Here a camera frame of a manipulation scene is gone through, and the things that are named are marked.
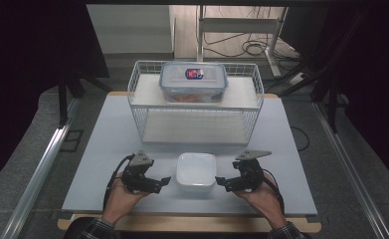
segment person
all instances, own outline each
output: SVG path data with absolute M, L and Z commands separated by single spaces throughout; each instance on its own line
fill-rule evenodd
M 267 173 L 265 177 L 276 184 Z M 302 239 L 305 238 L 282 214 L 281 207 L 275 193 L 265 184 L 252 192 L 234 192 L 238 197 L 246 200 L 260 215 L 264 216 L 272 226 L 270 238 L 273 239 Z M 135 204 L 149 193 L 129 192 L 120 180 L 120 175 L 115 179 L 101 218 L 94 218 L 90 225 L 81 233 L 79 239 L 111 238 L 116 222 L 124 217 Z

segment wrist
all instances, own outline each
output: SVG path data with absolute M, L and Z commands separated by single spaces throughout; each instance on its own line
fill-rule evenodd
M 106 221 L 107 223 L 111 224 L 112 227 L 116 224 L 116 222 L 121 218 L 120 215 L 114 215 L 113 213 L 107 213 L 105 212 L 101 216 L 101 220 Z
M 99 220 L 100 222 L 102 222 L 103 224 L 105 224 L 105 225 L 107 225 L 107 226 L 109 226 L 111 229 L 113 229 L 114 228 L 114 224 L 113 223 L 111 223 L 110 221 L 108 221 L 108 220 L 105 220 L 103 217 L 101 217 L 101 218 L 98 218 L 97 220 Z
M 278 230 L 288 224 L 283 215 L 268 216 L 267 219 L 274 230 Z

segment white wire rack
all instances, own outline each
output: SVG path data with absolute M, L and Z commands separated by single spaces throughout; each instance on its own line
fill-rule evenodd
M 218 105 L 170 104 L 159 87 L 166 62 L 135 63 L 128 102 L 143 142 L 246 145 L 263 104 L 264 88 L 255 64 L 223 64 L 228 88 Z

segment white table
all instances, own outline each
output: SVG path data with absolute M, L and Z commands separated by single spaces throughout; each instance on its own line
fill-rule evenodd
M 273 153 L 259 158 L 259 162 L 276 177 L 285 200 L 287 216 L 317 214 L 280 99 L 265 99 L 248 148 Z M 172 176 L 172 179 L 160 194 L 142 199 L 133 209 L 134 214 L 255 215 L 244 200 L 217 184 L 209 193 L 200 194 L 186 193 L 176 184 L 176 162 L 181 153 L 213 153 L 217 160 L 217 175 L 231 178 L 239 176 L 232 161 L 244 150 L 243 147 L 142 144 L 127 98 L 122 94 L 107 96 L 63 210 L 101 212 L 105 186 L 111 173 L 126 155 L 140 149 L 155 160 L 146 173 L 147 177 L 160 179 Z

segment plastic food container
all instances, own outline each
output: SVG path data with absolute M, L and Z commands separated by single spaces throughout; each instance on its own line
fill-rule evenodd
M 228 87 L 225 67 L 213 63 L 166 63 L 159 86 L 168 103 L 218 104 Z
M 178 158 L 176 180 L 183 191 L 208 192 L 215 184 L 216 158 L 208 153 L 186 152 Z

